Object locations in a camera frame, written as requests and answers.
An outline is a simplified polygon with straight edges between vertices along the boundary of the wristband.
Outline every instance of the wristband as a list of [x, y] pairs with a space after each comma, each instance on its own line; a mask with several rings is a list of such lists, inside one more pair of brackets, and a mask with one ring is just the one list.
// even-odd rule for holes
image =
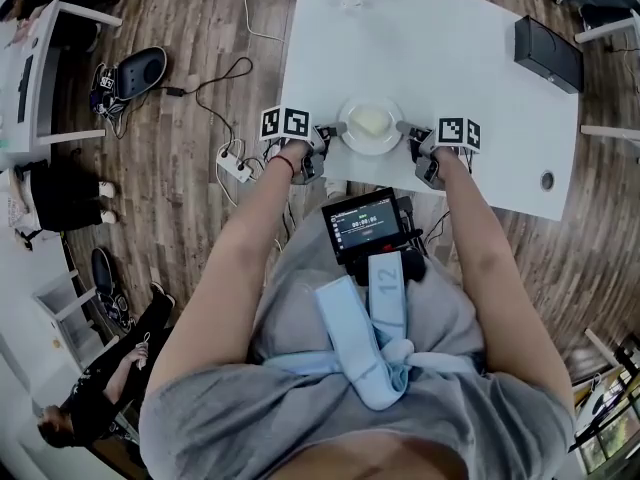
[[291, 178], [293, 178], [296, 175], [296, 170], [293, 168], [293, 164], [291, 163], [291, 160], [283, 157], [282, 155], [276, 155], [272, 157], [271, 160], [269, 160], [269, 162], [271, 162], [272, 160], [275, 160], [276, 158], [279, 158], [280, 160], [284, 160], [285, 162], [287, 162], [287, 165], [291, 167]]

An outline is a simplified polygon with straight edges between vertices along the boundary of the white table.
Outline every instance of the white table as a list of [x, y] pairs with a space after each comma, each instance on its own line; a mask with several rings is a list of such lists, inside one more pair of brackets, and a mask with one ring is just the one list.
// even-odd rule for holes
[[[468, 117], [482, 127], [473, 177], [497, 207], [560, 219], [571, 178], [578, 96], [513, 61], [519, 16], [484, 0], [297, 0], [281, 103], [336, 120], [356, 95], [389, 97], [407, 121], [434, 127]], [[325, 174], [431, 192], [413, 174], [409, 146], [365, 157], [331, 144]], [[541, 188], [551, 171], [555, 185]]]
[[[597, 27], [575, 35], [576, 43], [586, 43], [599, 39], [601, 37], [610, 36], [614, 32], [625, 30], [633, 30], [636, 41], [640, 44], [640, 15], [633, 9], [631, 10], [631, 18], [626, 20], [608, 23], [602, 27]], [[597, 135], [599, 137], [612, 137], [614, 139], [626, 139], [636, 144], [640, 144], [640, 130], [629, 130], [627, 128], [611, 128], [609, 126], [591, 126], [582, 125], [580, 132], [585, 135]]]
[[[6, 78], [1, 82], [2, 94], [0, 95], [2, 115], [0, 139], [4, 146], [1, 151], [27, 153], [38, 146], [106, 135], [104, 129], [63, 134], [51, 133], [51, 112], [60, 51], [57, 48], [50, 48], [49, 43], [61, 12], [116, 27], [122, 25], [122, 20], [118, 18], [60, 0], [54, 0], [44, 9], [32, 27], [29, 37], [20, 44], [12, 45], [7, 52], [10, 62], [6, 70]], [[32, 55], [24, 121], [18, 123], [20, 102], [18, 88], [24, 73], [25, 62]]]

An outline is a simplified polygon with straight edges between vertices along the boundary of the small display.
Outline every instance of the small display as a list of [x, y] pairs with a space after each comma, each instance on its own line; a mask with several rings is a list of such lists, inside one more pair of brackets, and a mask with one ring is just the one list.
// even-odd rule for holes
[[330, 222], [340, 250], [400, 232], [390, 197], [332, 215]]

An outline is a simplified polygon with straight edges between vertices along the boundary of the wooden floor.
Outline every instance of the wooden floor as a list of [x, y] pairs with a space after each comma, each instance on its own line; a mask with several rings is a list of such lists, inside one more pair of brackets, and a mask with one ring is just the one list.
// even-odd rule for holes
[[[550, 0], [490, 1], [521, 15], [531, 14], [568, 39], [580, 28], [568, 6], [558, 7]], [[253, 27], [286, 37], [295, 3], [250, 0]], [[61, 70], [61, 131], [100, 125], [88, 108], [91, 77], [100, 61], [115, 63], [141, 48], [161, 45], [171, 57], [165, 85], [194, 88], [224, 73], [240, 56], [254, 61], [249, 76], [216, 83], [203, 91], [202, 99], [232, 122], [239, 137], [248, 139], [249, 152], [256, 151], [253, 138], [259, 112], [278, 102], [286, 48], [248, 35], [243, 0], [122, 0], [113, 13], [123, 18], [124, 25], [107, 30], [90, 58], [67, 59]], [[597, 41], [583, 48], [586, 90], [581, 97], [580, 122], [638, 128], [640, 107], [633, 79], [622, 54], [605, 54], [605, 44], [607, 41]], [[614, 38], [614, 44], [624, 47], [624, 37]], [[627, 60], [637, 64], [633, 55]], [[171, 291], [179, 312], [233, 210], [215, 176], [215, 153], [225, 140], [221, 123], [199, 108], [193, 96], [172, 98], [156, 91], [132, 115], [122, 140], [109, 132], [104, 140], [57, 148], [58, 154], [67, 155], [81, 147], [78, 161], [116, 182], [121, 190], [111, 204], [120, 224], [68, 234], [85, 283], [91, 280], [91, 250], [104, 246], [117, 259], [136, 313], [144, 311], [150, 300], [151, 280]], [[561, 222], [496, 210], [527, 291], [574, 378], [601, 363], [587, 348], [583, 336], [587, 326], [607, 343], [621, 339], [629, 330], [640, 331], [638, 153], [640, 150], [622, 141], [578, 134]], [[239, 200], [250, 190], [248, 186], [238, 188], [227, 177], [223, 182]], [[361, 193], [367, 187], [352, 189]], [[321, 185], [292, 189], [297, 220], [321, 193]], [[445, 208], [444, 201], [435, 196], [417, 195], [414, 204], [418, 225], [424, 229], [430, 229]], [[283, 230], [279, 238], [284, 240]], [[433, 252], [458, 272], [448, 223], [434, 244]]]

